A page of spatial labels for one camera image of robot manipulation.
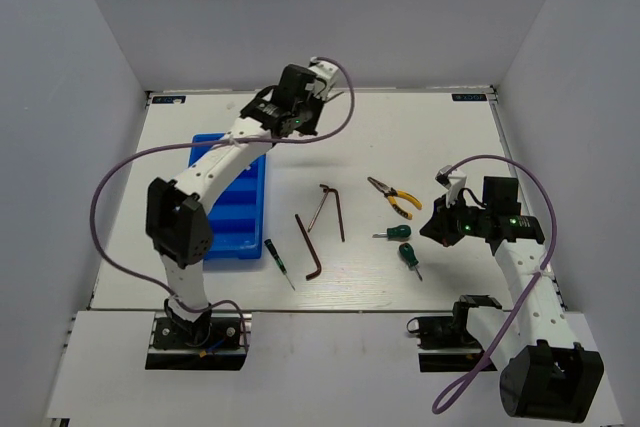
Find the yellow black long-nose pliers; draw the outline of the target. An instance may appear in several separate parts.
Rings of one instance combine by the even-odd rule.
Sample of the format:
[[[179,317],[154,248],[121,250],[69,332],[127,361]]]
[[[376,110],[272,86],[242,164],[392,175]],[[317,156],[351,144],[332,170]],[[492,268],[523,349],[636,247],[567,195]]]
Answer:
[[[413,219],[413,215],[411,212],[403,209],[397,202],[398,199],[404,200],[406,202],[409,202],[413,207],[415,207],[417,210],[421,210],[423,208],[422,203],[413,195],[402,191],[402,190],[397,190],[391,186],[388,186],[387,184],[373,178],[373,177],[368,177],[367,181],[374,187],[376,188],[379,192],[381,192],[383,194],[383,196],[387,199],[387,201],[389,202],[389,204],[391,205],[392,209],[401,217],[403,217],[404,219],[407,220],[412,220]]]

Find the thin brown hex key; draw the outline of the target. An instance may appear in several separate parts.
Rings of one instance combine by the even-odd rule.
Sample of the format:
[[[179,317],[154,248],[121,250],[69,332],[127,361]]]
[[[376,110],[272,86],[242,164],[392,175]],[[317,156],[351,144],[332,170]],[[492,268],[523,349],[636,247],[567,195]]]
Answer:
[[[326,184],[320,184],[319,187],[322,189],[322,197],[320,200],[320,203],[318,205],[318,207],[316,208],[314,215],[311,218],[311,221],[309,222],[308,226],[307,226],[307,232],[310,233],[313,229],[313,227],[315,226],[318,216],[326,202],[326,199],[329,195],[329,191],[330,191],[330,187]]]

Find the long brown ball-end hex key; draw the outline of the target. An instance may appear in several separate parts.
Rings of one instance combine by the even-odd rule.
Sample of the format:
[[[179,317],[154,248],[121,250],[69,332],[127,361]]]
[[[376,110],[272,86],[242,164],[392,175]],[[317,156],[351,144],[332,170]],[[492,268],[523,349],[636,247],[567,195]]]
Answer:
[[[340,238],[341,238],[341,241],[344,243],[344,242],[346,242],[346,235],[345,235],[345,229],[344,229],[344,220],[343,220],[342,206],[341,206],[339,191],[337,189],[335,189],[335,188],[332,188],[332,187],[326,185],[326,184],[319,184],[319,186],[323,190],[324,193],[333,194],[334,197],[335,197]]]

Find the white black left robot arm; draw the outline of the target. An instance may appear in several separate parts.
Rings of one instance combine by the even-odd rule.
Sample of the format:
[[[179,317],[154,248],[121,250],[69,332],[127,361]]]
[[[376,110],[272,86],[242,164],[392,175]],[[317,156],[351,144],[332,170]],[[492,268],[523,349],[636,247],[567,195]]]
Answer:
[[[320,113],[334,84],[336,69],[314,60],[307,67],[290,64],[277,85],[256,95],[221,138],[191,167],[169,181],[155,179],[148,188],[146,233],[160,254],[172,293],[167,315],[177,319],[177,334],[199,346],[211,334],[204,316],[209,302],[202,261],[213,243],[208,214],[226,188],[276,139],[294,132],[315,135]]]

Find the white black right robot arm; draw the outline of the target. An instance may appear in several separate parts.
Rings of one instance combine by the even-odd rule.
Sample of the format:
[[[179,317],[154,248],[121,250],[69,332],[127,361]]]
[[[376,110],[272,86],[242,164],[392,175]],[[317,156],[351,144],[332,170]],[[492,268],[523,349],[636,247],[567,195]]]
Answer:
[[[444,247],[465,237],[484,240],[506,280],[513,309],[488,295],[456,303],[451,321],[461,344],[479,343],[500,372],[499,392],[511,417],[570,423],[585,421],[604,374],[600,354],[585,349],[566,320],[544,267],[539,221],[521,212],[517,179],[487,177],[477,205],[466,203],[466,177],[439,174],[446,192],[434,202],[422,236]]]

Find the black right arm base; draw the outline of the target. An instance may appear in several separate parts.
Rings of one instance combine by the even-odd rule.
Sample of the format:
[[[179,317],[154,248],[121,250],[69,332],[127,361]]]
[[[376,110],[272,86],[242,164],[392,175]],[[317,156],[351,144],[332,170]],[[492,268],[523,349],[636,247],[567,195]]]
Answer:
[[[418,340],[421,373],[468,373],[480,361],[484,350],[467,330],[470,309],[502,305],[488,295],[462,295],[446,315],[411,318],[407,333]]]

